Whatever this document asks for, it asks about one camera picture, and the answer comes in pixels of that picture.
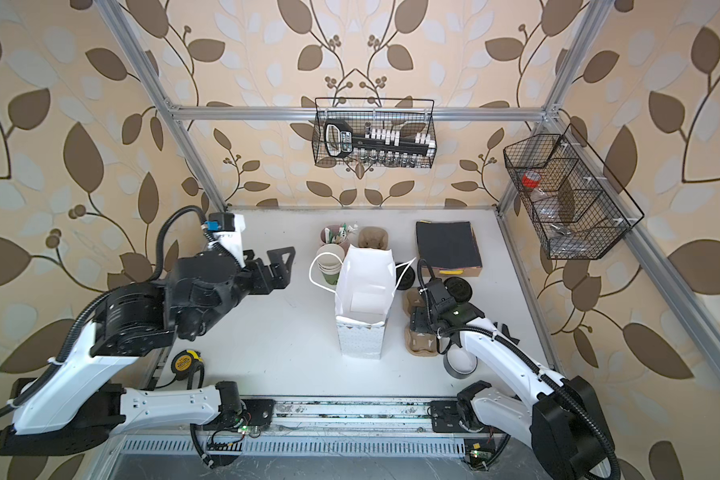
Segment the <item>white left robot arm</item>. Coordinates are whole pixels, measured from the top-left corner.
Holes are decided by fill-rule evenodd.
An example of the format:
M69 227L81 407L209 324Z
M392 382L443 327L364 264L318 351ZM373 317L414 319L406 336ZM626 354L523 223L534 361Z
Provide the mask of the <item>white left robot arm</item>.
M209 332L249 295L286 288L296 250L263 262L209 250L180 258L163 279L101 294L71 326L59 354L36 379L21 378L0 408L1 456L68 456L132 429L187 424L230 430L249 414L233 381L153 391L113 377L153 350Z

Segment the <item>white paper gift bag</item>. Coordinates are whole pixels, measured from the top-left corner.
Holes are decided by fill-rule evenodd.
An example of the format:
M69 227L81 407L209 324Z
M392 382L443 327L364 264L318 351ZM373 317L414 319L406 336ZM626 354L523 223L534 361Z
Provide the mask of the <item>white paper gift bag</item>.
M316 255L310 267L318 268ZM334 320L341 354L362 360L378 360L386 325L397 292L393 253L350 246L335 286L314 286L328 292L334 301Z

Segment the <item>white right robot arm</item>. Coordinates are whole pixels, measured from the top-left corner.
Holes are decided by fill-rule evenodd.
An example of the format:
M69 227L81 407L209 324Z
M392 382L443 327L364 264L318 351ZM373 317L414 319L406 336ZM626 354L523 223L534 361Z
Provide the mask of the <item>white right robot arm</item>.
M456 396L456 427L481 433L500 431L504 437L486 460L488 469L515 439L529 447L553 479L594 479L606 463L607 478L622 469L615 442L597 394L582 377L567 378L526 354L507 334L469 302L458 301L444 281L421 283L420 305L411 312L411 329L431 334L446 371L462 379L488 366L509 387L503 394L487 381L476 381Z

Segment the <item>pulp cup carrier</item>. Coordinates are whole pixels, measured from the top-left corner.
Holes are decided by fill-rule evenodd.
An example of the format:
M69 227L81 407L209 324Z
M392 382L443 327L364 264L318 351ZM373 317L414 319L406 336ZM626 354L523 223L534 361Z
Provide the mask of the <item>pulp cup carrier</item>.
M415 307L424 305L424 300L416 288L408 289L403 297L403 310L411 320ZM437 339L432 334L414 332L410 326L404 330L407 351L417 357L434 357L438 355Z

